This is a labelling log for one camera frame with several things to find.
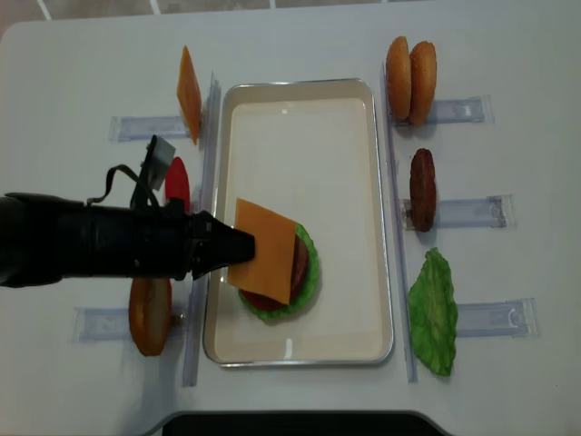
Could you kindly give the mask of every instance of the cheese slice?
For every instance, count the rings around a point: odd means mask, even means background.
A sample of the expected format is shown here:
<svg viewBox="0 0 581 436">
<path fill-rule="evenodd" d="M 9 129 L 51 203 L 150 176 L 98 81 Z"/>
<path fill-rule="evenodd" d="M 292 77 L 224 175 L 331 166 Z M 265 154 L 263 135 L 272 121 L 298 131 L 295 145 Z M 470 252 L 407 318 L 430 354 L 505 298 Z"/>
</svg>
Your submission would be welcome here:
<svg viewBox="0 0 581 436">
<path fill-rule="evenodd" d="M 183 118 L 188 124 L 188 130 L 194 144 L 200 136 L 200 117 L 202 115 L 202 95 L 196 73 L 193 71 L 192 57 L 188 47 L 183 47 L 180 62 L 180 78 L 178 80 L 178 100 L 182 108 Z"/>
<path fill-rule="evenodd" d="M 228 268 L 228 283 L 288 304 L 297 224 L 257 204 L 238 199 L 235 228 L 254 236 L 254 259 Z"/>
</svg>

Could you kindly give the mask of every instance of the plastic holder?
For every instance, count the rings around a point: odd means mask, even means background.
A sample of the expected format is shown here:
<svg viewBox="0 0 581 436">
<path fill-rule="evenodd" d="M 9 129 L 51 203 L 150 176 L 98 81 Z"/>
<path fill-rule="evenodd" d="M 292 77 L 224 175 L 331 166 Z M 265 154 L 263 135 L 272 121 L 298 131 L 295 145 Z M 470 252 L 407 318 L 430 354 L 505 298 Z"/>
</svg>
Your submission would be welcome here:
<svg viewBox="0 0 581 436">
<path fill-rule="evenodd" d="M 426 124 L 484 123 L 493 124 L 490 95 L 470 97 L 464 100 L 434 100 Z M 410 126 L 407 121 L 398 121 L 396 127 Z"/>
<path fill-rule="evenodd" d="M 172 326 L 168 338 L 179 339 L 185 333 L 187 309 L 172 307 Z M 102 342 L 131 340 L 127 307 L 100 309 L 74 308 L 73 342 Z"/>
<path fill-rule="evenodd" d="M 403 243 L 403 224 L 401 219 L 401 213 L 399 213 L 399 192 L 398 192 L 398 181 L 396 174 L 398 173 L 398 163 L 396 162 L 396 157 L 393 150 L 393 137 L 391 132 L 391 115 L 389 111 L 388 103 L 388 90 L 386 87 L 387 75 L 385 64 L 381 65 L 381 102 L 383 110 L 383 128 L 385 134 L 385 148 L 388 156 L 388 171 L 391 174 L 391 193 L 390 200 L 393 206 L 391 206 L 392 212 L 392 222 L 396 227 L 396 234 L 393 240 L 396 252 L 396 270 L 399 273 L 399 310 L 401 312 L 401 321 L 403 323 L 403 349 L 406 356 L 406 372 L 408 375 L 408 382 L 418 381 L 418 367 L 416 363 L 416 356 L 411 349 L 411 324 L 409 323 L 409 312 L 408 312 L 408 274 L 406 267 L 406 259 L 403 254 L 404 243 Z"/>
<path fill-rule="evenodd" d="M 404 230 L 415 230 L 411 221 L 410 200 L 399 201 L 399 214 Z M 440 229 L 466 227 L 515 227 L 517 220 L 512 195 L 497 195 L 475 200 L 445 200 L 438 203 L 434 227 Z"/>
<path fill-rule="evenodd" d="M 111 118 L 109 141 L 113 143 L 148 141 L 154 134 L 163 139 L 190 137 L 190 131 L 179 115 L 113 116 Z"/>
<path fill-rule="evenodd" d="M 203 156 L 202 188 L 200 189 L 200 209 L 212 209 L 214 172 L 218 148 L 218 124 L 220 121 L 220 104 L 222 88 L 212 73 L 210 92 L 202 109 L 201 147 Z M 185 354 L 183 356 L 182 386 L 195 386 L 198 380 L 198 364 L 202 346 L 202 325 L 206 293 L 208 291 L 208 276 L 205 274 L 192 283 L 189 297 L 189 316 L 187 317 Z"/>
<path fill-rule="evenodd" d="M 459 304 L 456 335 L 459 338 L 538 337 L 535 299 Z"/>
</svg>

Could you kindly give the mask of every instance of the lettuce leaf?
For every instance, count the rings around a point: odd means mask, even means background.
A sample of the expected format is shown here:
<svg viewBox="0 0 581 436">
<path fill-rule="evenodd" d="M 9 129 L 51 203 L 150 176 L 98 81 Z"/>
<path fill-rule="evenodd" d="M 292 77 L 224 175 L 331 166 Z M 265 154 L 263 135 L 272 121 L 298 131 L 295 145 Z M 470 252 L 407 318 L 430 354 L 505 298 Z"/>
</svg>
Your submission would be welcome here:
<svg viewBox="0 0 581 436">
<path fill-rule="evenodd" d="M 452 271 L 437 248 L 426 253 L 418 279 L 409 290 L 411 346 L 437 375 L 449 376 L 456 357 L 458 307 Z"/>
</svg>

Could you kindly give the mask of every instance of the cable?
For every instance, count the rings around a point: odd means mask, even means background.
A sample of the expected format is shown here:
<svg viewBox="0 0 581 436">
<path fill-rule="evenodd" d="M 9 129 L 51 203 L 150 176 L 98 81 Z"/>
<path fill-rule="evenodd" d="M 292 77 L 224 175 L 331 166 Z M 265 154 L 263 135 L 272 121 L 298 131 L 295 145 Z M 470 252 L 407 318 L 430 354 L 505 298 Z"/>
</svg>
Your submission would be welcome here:
<svg viewBox="0 0 581 436">
<path fill-rule="evenodd" d="M 109 171 L 107 171 L 107 177 L 105 179 L 105 194 L 101 197 L 89 198 L 87 200 L 87 206 L 91 206 L 92 204 L 95 204 L 95 203 L 100 203 L 105 198 L 107 198 L 107 195 L 109 195 L 109 193 L 111 192 L 111 188 L 113 187 L 113 178 L 115 177 L 115 173 L 117 171 L 121 171 L 127 177 L 129 177 L 131 180 L 133 180 L 137 184 L 137 186 L 140 187 L 145 192 L 145 195 L 147 195 L 147 198 L 149 199 L 150 203 L 152 204 L 153 209 L 158 214 L 162 214 L 162 212 L 160 210 L 160 205 L 157 202 L 157 198 L 155 197 L 155 195 L 153 194 L 153 191 L 150 189 L 150 187 L 147 185 L 147 183 L 145 183 L 143 180 L 141 180 L 139 178 L 139 176 L 136 173 L 134 173 L 131 168 L 129 168 L 127 165 L 124 165 L 124 164 L 114 166 L 113 168 L 110 168 Z"/>
</svg>

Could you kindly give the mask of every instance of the top bun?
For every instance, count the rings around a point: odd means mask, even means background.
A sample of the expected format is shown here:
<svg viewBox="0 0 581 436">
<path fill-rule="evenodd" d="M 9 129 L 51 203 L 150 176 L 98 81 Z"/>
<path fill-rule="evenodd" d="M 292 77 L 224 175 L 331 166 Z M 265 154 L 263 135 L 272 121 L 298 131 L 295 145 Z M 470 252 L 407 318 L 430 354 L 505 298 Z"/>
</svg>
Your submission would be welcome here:
<svg viewBox="0 0 581 436">
<path fill-rule="evenodd" d="M 436 49 L 432 43 L 421 42 L 414 47 L 411 60 L 411 107 L 409 121 L 423 125 L 428 119 L 429 109 L 436 92 Z"/>
<path fill-rule="evenodd" d="M 411 68 L 405 36 L 398 36 L 389 46 L 386 66 L 391 113 L 397 120 L 405 120 L 411 101 Z"/>
</svg>

